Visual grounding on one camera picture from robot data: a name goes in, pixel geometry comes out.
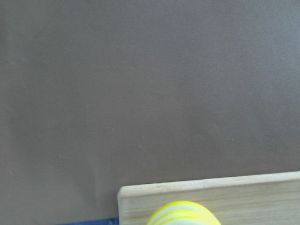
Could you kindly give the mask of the wooden cutting board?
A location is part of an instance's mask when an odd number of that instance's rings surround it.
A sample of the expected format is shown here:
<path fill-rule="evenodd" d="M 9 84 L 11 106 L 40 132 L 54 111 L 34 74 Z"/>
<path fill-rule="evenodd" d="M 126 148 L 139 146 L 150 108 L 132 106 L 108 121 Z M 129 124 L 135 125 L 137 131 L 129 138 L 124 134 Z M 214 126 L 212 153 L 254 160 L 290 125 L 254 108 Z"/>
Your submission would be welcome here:
<path fill-rule="evenodd" d="M 203 205 L 223 225 L 297 225 L 300 174 L 284 172 L 124 186 L 117 200 L 122 225 L 144 225 L 157 209 L 180 200 Z"/>

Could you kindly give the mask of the yellow lemon slice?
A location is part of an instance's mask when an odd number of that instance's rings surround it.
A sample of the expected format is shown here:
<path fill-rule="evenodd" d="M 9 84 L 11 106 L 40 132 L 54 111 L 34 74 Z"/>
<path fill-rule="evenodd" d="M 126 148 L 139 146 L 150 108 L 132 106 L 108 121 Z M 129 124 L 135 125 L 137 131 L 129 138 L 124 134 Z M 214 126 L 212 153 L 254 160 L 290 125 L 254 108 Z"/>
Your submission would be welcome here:
<path fill-rule="evenodd" d="M 148 225 L 219 225 L 219 220 L 204 206 L 191 201 L 175 201 L 156 210 Z"/>

